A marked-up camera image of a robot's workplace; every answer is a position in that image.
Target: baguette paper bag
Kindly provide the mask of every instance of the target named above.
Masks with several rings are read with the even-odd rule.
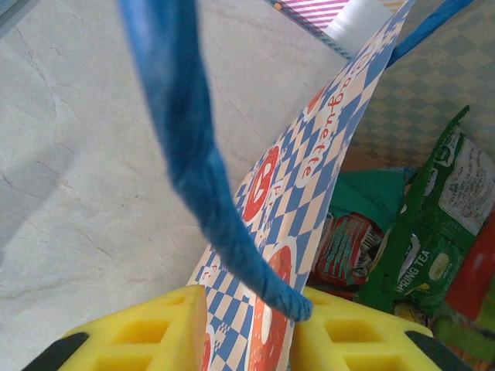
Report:
[[[234,202],[260,254],[304,288],[336,177],[414,0],[309,102],[246,175]],[[264,305],[209,246],[189,280],[207,288],[203,370],[286,370],[294,323]]]

